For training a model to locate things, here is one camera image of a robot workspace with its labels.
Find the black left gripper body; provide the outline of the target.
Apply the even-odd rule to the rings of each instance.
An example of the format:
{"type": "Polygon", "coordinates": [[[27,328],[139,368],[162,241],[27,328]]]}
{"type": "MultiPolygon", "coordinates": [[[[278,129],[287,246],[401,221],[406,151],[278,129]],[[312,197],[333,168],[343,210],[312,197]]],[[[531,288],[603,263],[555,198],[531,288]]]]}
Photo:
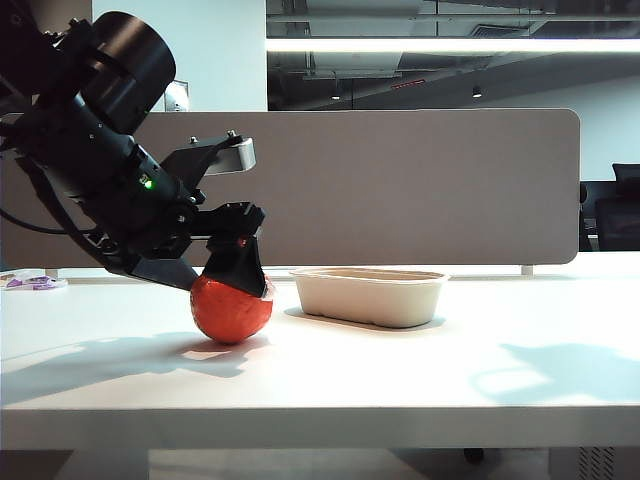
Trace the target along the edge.
{"type": "Polygon", "coordinates": [[[182,148],[157,163],[135,148],[99,188],[83,197],[83,211],[104,233],[109,265],[126,257],[178,259],[196,239],[254,236],[265,218],[250,202],[201,211],[197,185],[206,175],[243,172],[256,164],[251,148],[182,148]]]}

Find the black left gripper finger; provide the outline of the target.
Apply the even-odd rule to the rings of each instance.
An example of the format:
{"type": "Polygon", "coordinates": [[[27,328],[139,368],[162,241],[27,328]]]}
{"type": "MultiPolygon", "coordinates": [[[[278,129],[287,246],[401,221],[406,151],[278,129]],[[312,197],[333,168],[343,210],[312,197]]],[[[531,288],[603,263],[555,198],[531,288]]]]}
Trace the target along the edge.
{"type": "Polygon", "coordinates": [[[189,291],[198,277],[182,258],[147,259],[139,255],[106,266],[110,273],[189,291]]]}
{"type": "Polygon", "coordinates": [[[262,270],[258,241],[254,236],[235,239],[211,238],[206,245],[210,257],[203,275],[251,296],[263,296],[266,279],[262,270]]]}

